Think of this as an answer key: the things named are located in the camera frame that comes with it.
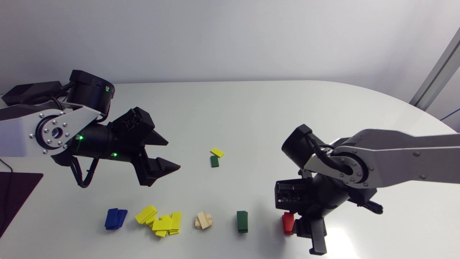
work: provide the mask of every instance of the red block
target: red block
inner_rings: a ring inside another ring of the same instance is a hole
[[[294,227],[294,214],[285,212],[284,215],[281,216],[283,220],[283,229],[285,235],[294,235],[292,233],[292,228]]]

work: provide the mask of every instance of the white table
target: white table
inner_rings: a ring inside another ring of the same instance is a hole
[[[281,145],[306,124],[323,141],[362,129],[413,135],[454,133],[431,115],[372,90],[320,81],[194,82],[116,85],[108,121],[129,108],[148,111],[169,145],[148,147],[182,168],[151,188],[139,186],[129,163],[101,160],[81,189],[69,168],[51,158],[5,158],[16,171],[44,173],[0,239],[0,258],[313,258],[311,240],[284,236],[275,181],[298,178]],[[225,152],[211,168],[210,152]],[[91,160],[80,159],[88,168]],[[329,214],[322,258],[458,258],[460,185],[407,182],[379,189],[382,215],[345,203]],[[147,205],[158,215],[182,211],[179,235],[160,239],[134,215]],[[127,209],[122,228],[104,228],[107,210]],[[193,226],[196,213],[214,225]],[[249,212],[249,233],[236,211]]]

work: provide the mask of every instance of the white wall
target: white wall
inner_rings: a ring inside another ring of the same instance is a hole
[[[0,2],[0,93],[113,83],[319,79],[409,101],[460,25],[457,0]]]

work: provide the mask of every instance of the black mat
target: black mat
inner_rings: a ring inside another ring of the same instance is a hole
[[[8,183],[11,176],[11,185],[8,190]],[[37,186],[38,182],[40,182],[42,177],[43,174],[37,173],[14,172],[13,175],[11,175],[10,172],[0,172],[0,224],[5,217],[3,224],[0,226],[0,237],[10,225],[11,221]],[[4,208],[7,191],[8,200],[6,201],[5,213]]]

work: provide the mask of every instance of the dark green block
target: dark green block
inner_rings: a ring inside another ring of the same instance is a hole
[[[211,156],[211,167],[219,167],[219,157]]]
[[[236,219],[238,221],[238,232],[247,233],[247,211],[237,211]]]

